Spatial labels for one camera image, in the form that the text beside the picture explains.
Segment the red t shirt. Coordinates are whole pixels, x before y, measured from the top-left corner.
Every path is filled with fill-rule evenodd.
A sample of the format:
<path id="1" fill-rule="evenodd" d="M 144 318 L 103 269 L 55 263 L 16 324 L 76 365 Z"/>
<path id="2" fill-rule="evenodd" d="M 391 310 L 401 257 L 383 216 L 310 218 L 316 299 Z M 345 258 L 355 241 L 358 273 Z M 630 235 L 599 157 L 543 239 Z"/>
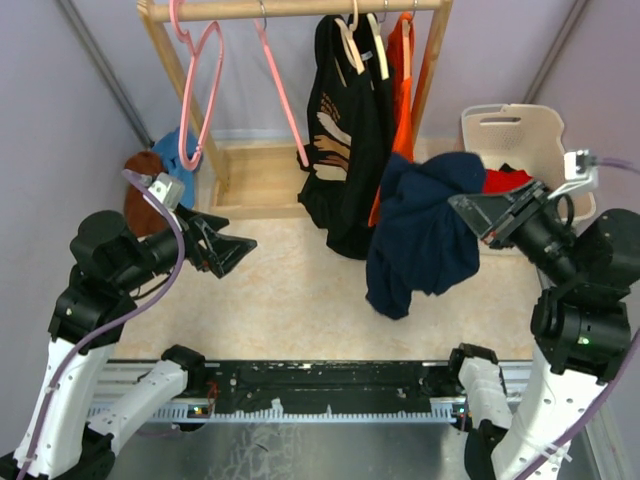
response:
<path id="1" fill-rule="evenodd" d="M 502 194 L 516 190 L 531 180 L 532 177 L 524 170 L 503 171 L 488 169 L 483 193 Z"/>

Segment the white laundry basket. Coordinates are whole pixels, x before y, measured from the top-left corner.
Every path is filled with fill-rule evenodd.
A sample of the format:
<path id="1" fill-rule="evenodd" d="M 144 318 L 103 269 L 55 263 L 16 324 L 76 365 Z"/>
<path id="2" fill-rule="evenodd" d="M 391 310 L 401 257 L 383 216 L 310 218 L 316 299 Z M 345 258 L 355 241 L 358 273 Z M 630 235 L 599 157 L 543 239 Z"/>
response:
<path id="1" fill-rule="evenodd" d="M 492 104 L 469 107 L 461 115 L 461 135 L 467 151 L 477 154 L 484 167 L 498 170 L 508 163 L 524 170 L 532 180 L 544 183 L 550 193 L 565 182 L 564 123 L 559 114 L 546 106 L 531 104 Z M 557 201 L 563 233 L 571 226 L 591 218 L 596 212 L 594 195 L 566 195 Z M 516 256 L 517 247 L 494 250 L 479 240 L 482 255 Z"/>

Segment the wooden clothes rack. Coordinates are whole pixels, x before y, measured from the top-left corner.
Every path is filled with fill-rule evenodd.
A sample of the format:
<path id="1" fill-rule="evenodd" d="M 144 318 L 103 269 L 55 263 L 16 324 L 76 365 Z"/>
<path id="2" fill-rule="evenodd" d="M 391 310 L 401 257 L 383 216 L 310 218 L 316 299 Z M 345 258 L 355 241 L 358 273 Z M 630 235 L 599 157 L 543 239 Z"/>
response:
<path id="1" fill-rule="evenodd" d="M 173 45 L 175 40 L 179 40 L 187 46 L 190 54 L 196 54 L 196 46 L 184 23 L 358 14 L 361 11 L 429 11 L 432 19 L 411 110 L 412 126 L 418 130 L 452 7 L 450 1 L 138 2 L 141 22 L 177 96 L 184 103 L 181 125 L 184 129 L 194 129 L 199 135 L 200 152 L 209 159 L 216 175 L 211 184 L 210 211 L 231 219 L 244 220 L 302 217 L 305 210 L 298 203 L 297 194 L 303 186 L 305 175 L 294 164 L 294 147 L 291 144 L 217 147 L 209 130 L 212 116 L 201 111 L 193 96 L 195 76 L 184 71 Z"/>

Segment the black printed t shirt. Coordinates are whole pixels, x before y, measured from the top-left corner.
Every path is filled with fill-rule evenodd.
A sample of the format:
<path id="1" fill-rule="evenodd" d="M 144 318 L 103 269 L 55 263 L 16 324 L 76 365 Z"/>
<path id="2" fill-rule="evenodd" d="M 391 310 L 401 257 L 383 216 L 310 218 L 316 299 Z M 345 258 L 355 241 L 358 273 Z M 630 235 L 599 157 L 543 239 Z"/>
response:
<path id="1" fill-rule="evenodd" d="M 378 129 L 371 76 L 357 75 L 346 58 L 334 20 L 327 15 L 315 31 L 316 73 L 307 105 L 310 167 L 299 202 L 337 254 L 355 260 L 368 255 L 374 227 L 369 158 Z"/>

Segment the light blue t shirt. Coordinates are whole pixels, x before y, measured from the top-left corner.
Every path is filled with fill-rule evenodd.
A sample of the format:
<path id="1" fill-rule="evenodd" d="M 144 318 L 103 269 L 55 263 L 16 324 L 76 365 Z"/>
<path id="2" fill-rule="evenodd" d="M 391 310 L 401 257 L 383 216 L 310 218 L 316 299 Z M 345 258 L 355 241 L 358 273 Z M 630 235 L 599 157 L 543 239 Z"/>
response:
<path id="1" fill-rule="evenodd" d="M 181 163 L 179 155 L 179 134 L 180 127 L 164 135 L 151 148 L 151 151 L 161 159 L 162 166 L 166 172 L 179 179 L 185 186 L 185 190 L 180 200 L 180 204 L 186 208 L 196 207 L 196 178 L 200 166 L 195 170 L 187 170 Z"/>

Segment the brown t shirt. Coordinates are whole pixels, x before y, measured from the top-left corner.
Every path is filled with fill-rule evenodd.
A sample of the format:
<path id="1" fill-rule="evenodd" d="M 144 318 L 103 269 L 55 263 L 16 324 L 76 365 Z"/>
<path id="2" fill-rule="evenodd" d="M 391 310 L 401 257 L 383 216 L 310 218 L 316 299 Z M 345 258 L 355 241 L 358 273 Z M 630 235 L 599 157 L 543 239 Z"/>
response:
<path id="1" fill-rule="evenodd" d="M 141 175 L 156 176 L 165 173 L 161 158 L 151 151 L 142 151 L 130 157 L 125 169 Z M 135 187 L 129 186 L 124 201 L 124 217 L 136 237 L 146 237 L 168 227 L 164 217 L 146 202 Z"/>

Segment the cream hanger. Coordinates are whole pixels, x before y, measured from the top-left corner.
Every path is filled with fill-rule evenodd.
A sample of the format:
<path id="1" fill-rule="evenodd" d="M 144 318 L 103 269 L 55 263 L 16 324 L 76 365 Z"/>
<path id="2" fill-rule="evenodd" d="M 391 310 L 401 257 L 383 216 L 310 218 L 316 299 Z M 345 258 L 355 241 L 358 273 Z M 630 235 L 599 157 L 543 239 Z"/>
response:
<path id="1" fill-rule="evenodd" d="M 366 14 L 366 21 L 369 26 L 373 45 L 375 49 L 375 57 L 378 61 L 378 67 L 380 71 L 380 78 L 382 81 L 386 81 L 390 78 L 390 71 L 388 60 L 386 56 L 385 46 L 381 36 L 381 29 L 377 17 L 374 13 Z"/>
<path id="2" fill-rule="evenodd" d="M 342 18 L 336 18 L 334 22 L 338 26 L 347 60 L 355 69 L 356 74 L 361 75 L 365 71 L 365 66 L 361 59 L 361 54 L 358 50 L 357 43 L 354 39 L 354 33 L 356 32 L 359 25 L 358 1 L 352 0 L 352 6 L 353 19 L 351 23 L 347 24 Z"/>

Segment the orange t shirt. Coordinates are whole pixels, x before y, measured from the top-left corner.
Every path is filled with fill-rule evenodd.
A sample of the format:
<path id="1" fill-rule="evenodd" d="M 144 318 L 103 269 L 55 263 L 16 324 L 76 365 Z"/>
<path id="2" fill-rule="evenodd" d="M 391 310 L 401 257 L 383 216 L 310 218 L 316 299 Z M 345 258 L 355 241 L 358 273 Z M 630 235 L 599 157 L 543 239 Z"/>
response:
<path id="1" fill-rule="evenodd" d="M 408 161 L 414 160 L 414 142 L 412 139 L 413 125 L 411 120 L 411 94 L 412 94 L 412 76 L 406 81 L 403 80 L 402 73 L 402 40 L 401 40 L 401 20 L 411 18 L 408 12 L 402 13 L 394 29 L 388 36 L 387 40 L 383 40 L 389 66 L 393 69 L 393 105 L 394 119 L 396 124 L 396 133 L 393 141 L 391 155 L 398 153 Z M 412 25 L 411 31 L 411 53 L 413 59 L 414 52 L 414 29 Z M 376 120 L 378 129 L 375 131 L 374 146 L 370 152 L 369 158 L 369 192 L 372 195 L 372 204 L 368 215 L 368 225 L 375 226 L 379 221 L 380 208 L 380 180 L 386 164 L 382 160 L 382 143 L 379 137 L 380 128 L 378 123 L 377 108 Z"/>

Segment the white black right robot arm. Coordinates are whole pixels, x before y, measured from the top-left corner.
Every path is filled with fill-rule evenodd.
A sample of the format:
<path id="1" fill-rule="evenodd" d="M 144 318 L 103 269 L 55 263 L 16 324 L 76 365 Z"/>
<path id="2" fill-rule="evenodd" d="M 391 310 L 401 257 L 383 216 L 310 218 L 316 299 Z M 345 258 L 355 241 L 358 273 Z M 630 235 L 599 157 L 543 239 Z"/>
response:
<path id="1" fill-rule="evenodd" d="M 538 181 L 450 199 L 483 243 L 517 248 L 549 282 L 532 311 L 532 365 L 516 410 L 494 351 L 461 344 L 451 353 L 446 380 L 466 396 L 464 468 L 472 479 L 556 478 L 575 430 L 600 406 L 636 342 L 625 298 L 639 278 L 638 214 L 611 209 L 576 234 L 558 203 Z"/>

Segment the navy blue t shirt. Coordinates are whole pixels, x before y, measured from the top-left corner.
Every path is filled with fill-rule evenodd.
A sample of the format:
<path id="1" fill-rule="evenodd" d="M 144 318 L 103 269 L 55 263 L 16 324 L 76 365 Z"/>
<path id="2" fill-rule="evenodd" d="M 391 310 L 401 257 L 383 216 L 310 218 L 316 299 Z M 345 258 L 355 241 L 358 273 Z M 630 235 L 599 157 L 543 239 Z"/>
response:
<path id="1" fill-rule="evenodd" d="M 377 313 L 400 320 L 413 292 L 442 295 L 479 271 L 477 237 L 449 199 L 481 193 L 485 180 L 474 153 L 448 152 L 424 163 L 392 154 L 366 260 L 366 300 Z"/>

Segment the wooden hanger under orange shirt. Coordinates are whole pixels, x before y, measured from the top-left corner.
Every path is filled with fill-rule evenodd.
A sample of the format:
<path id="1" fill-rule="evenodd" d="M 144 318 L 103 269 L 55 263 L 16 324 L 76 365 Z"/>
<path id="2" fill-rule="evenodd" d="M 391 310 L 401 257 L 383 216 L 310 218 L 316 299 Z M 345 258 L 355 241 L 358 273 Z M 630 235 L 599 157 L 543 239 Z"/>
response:
<path id="1" fill-rule="evenodd" d="M 403 80 L 406 81 L 412 76 L 412 68 L 410 62 L 412 60 L 411 53 L 411 31 L 412 31 L 412 23 L 417 12 L 419 1 L 413 1 L 413 10 L 411 14 L 411 18 L 409 20 L 402 19 L 401 20 L 401 40 L 402 40 L 402 73 Z"/>

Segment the pink hanger in middle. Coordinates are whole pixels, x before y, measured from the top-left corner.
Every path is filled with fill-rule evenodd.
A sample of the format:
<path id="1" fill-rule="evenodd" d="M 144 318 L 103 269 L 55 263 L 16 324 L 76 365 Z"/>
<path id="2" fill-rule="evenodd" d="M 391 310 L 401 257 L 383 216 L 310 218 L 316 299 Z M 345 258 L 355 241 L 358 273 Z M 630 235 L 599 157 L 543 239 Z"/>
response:
<path id="1" fill-rule="evenodd" d="M 258 4 L 259 4 L 259 8 L 260 8 L 260 14 L 261 14 L 261 18 L 262 18 L 262 22 L 259 22 L 257 20 L 254 21 L 255 23 L 255 27 L 256 27 L 256 31 L 258 34 L 258 37 L 260 39 L 260 42 L 262 44 L 262 48 L 266 57 L 266 61 L 267 61 L 267 65 L 269 67 L 269 70 L 271 72 L 271 76 L 272 79 L 274 81 L 277 93 L 278 93 L 278 97 L 280 100 L 280 104 L 283 110 L 283 113 L 286 117 L 287 123 L 289 125 L 289 128 L 291 130 L 295 145 L 297 147 L 297 153 L 299 154 L 299 158 L 300 158 L 300 164 L 302 165 L 303 169 L 309 168 L 310 167 L 310 162 L 308 159 L 308 156 L 306 154 L 306 150 L 304 148 L 302 139 L 301 139 L 301 135 L 298 129 L 298 126 L 296 124 L 296 120 L 295 120 L 295 116 L 293 114 L 293 111 L 291 109 L 287 94 L 286 94 L 286 90 L 284 87 L 284 84 L 282 82 L 279 70 L 277 68 L 276 62 L 275 62 L 275 58 L 273 56 L 272 50 L 270 48 L 269 42 L 268 42 L 268 37 L 266 34 L 266 28 L 267 28 L 267 11 L 266 11 L 266 7 L 264 4 L 263 0 L 258 0 Z"/>

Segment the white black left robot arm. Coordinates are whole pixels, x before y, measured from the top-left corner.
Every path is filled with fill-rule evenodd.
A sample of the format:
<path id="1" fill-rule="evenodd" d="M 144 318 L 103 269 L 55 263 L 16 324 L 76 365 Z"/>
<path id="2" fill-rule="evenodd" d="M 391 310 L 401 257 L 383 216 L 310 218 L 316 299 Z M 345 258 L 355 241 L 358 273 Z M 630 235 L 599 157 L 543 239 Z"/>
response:
<path id="1" fill-rule="evenodd" d="M 36 408 L 19 447 L 1 459 L 2 478 L 105 479 L 122 447 L 161 406 L 206 389 L 204 356 L 174 345 L 106 412 L 87 416 L 125 322 L 142 310 L 136 290 L 164 275 L 155 292 L 163 296 L 185 262 L 222 278 L 256 248 L 253 239 L 223 234 L 228 224 L 179 207 L 175 228 L 139 240 L 116 211 L 82 221 L 70 243 L 76 263 L 49 325 Z"/>

